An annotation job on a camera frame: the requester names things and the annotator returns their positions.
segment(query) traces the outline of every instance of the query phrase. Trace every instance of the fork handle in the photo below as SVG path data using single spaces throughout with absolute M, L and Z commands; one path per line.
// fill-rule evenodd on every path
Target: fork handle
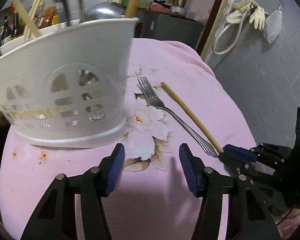
M 176 115 L 171 109 L 167 107 L 158 107 L 169 114 L 172 115 L 172 117 L 194 138 L 194 140 L 199 143 L 199 145 L 202 147 L 204 152 L 208 155 L 213 156 L 214 158 L 217 158 L 218 155 L 215 152 L 214 148 L 210 143 L 208 143 L 205 139 L 203 139 L 196 131 L 194 131 L 189 125 L 187 125 L 178 115 Z

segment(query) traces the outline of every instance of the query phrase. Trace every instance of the hose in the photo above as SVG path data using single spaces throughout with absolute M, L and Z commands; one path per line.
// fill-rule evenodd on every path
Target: hose
M 242 25 L 243 25 L 243 22 L 247 16 L 247 14 L 252 10 L 254 9 L 254 6 L 250 6 L 249 8 L 245 9 L 244 12 L 243 12 L 243 15 L 242 15 L 242 18 L 241 18 L 241 21 L 240 21 L 240 24 L 239 24 L 239 29 L 238 29 L 238 32 L 237 32 L 237 36 L 234 40 L 234 42 L 231 44 L 231 46 L 228 48 L 228 49 L 225 49 L 224 51 L 220 51 L 220 52 L 217 52 L 216 51 L 216 45 L 218 43 L 218 40 L 219 38 L 221 37 L 221 35 L 223 33 L 225 33 L 225 31 L 227 29 L 229 29 L 229 27 L 232 25 L 232 24 L 228 24 L 218 35 L 217 37 L 214 39 L 214 42 L 213 42 L 213 46 L 212 46 L 212 51 L 214 54 L 217 54 L 217 55 L 223 55 L 223 54 L 226 54 L 228 53 L 234 46 L 235 44 L 237 43 L 238 39 L 239 39 L 239 36 L 240 36 L 240 33 L 241 33 L 241 29 L 242 29 Z

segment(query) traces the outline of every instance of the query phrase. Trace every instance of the basket base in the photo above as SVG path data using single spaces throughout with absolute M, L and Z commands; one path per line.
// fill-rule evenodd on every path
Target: basket base
M 94 134 L 86 137 L 63 139 L 63 140 L 44 140 L 37 139 L 21 134 L 17 131 L 16 134 L 20 136 L 27 144 L 48 146 L 48 147 L 62 147 L 62 148 L 97 148 L 112 144 L 118 141 L 125 133 L 126 118 L 117 126 L 109 131 Z

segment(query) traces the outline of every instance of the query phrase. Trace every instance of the white hose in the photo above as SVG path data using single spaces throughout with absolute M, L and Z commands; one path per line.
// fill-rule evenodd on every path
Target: white hose
M 239 39 L 239 36 L 240 36 L 240 33 L 241 33 L 241 29 L 242 29 L 242 25 L 243 25 L 243 21 L 244 21 L 244 19 L 246 18 L 247 13 L 248 13 L 248 12 L 246 12 L 246 11 L 243 13 L 242 18 L 241 18 L 241 21 L 240 21 L 240 24 L 239 24 L 239 29 L 238 29 L 238 32 L 237 32 L 237 36 L 236 36 L 234 42 L 231 44 L 231 46 L 230 46 L 228 49 L 226 49 L 226 50 L 224 50 L 224 51 L 217 52 L 217 51 L 216 51 L 216 45 L 217 45 L 218 40 L 219 40 L 219 38 L 221 37 L 221 35 L 222 35 L 223 33 L 225 33 L 225 31 L 226 31 L 227 29 L 229 29 L 229 27 L 230 27 L 232 24 L 228 24 L 228 25 L 227 25 L 227 26 L 226 26 L 226 27 L 225 27 L 225 28 L 217 35 L 217 37 L 214 39 L 213 46 L 212 46 L 212 51 L 213 51 L 214 54 L 217 54 L 217 55 L 223 55 L 223 54 L 226 54 L 226 53 L 228 53 L 228 52 L 235 46 L 235 44 L 237 43 L 237 40 Z

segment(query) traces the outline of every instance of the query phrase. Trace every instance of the black cable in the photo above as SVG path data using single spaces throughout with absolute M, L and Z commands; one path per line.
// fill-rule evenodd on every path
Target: black cable
M 288 215 L 290 215 L 290 213 L 292 212 L 292 210 L 293 210 L 293 207 L 290 208 L 289 212 L 284 216 L 284 218 L 283 218 L 279 223 L 277 223 L 277 224 L 275 224 L 275 225 L 278 226 L 278 225 L 280 225 L 283 221 L 285 221 L 285 220 L 287 219 Z

